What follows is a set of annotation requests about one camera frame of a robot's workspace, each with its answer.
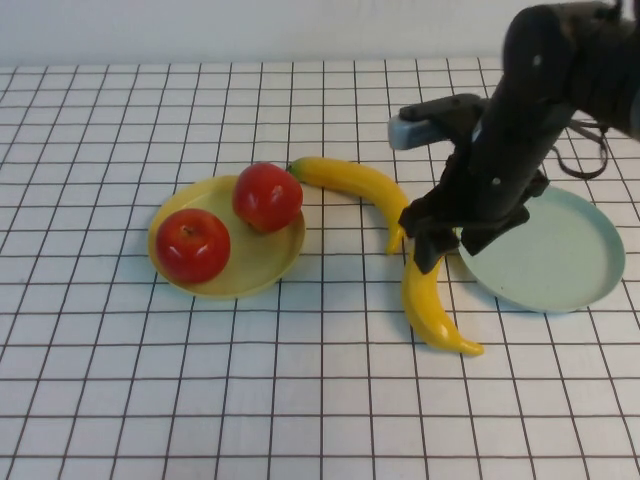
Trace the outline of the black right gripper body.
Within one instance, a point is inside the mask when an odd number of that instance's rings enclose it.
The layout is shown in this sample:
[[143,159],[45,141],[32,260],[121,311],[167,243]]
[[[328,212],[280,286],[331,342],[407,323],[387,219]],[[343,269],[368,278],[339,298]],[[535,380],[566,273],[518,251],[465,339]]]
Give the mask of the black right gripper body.
[[399,123],[407,131],[402,147],[454,144],[438,185],[404,209],[400,225],[433,219],[466,227],[499,221],[522,205],[565,127],[565,107],[459,94],[405,106]]

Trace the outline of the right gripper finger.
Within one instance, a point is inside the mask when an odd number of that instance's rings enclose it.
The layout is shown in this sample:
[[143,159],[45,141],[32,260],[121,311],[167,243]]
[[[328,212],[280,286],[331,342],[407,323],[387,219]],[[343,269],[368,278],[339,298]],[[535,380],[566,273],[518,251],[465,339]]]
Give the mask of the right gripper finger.
[[443,256],[459,247],[453,221],[433,219],[412,220],[407,233],[414,239],[413,261],[422,274],[430,273]]
[[525,224],[529,218],[526,207],[517,207],[499,221],[466,226],[461,230],[461,244],[470,255],[477,255],[503,234]]

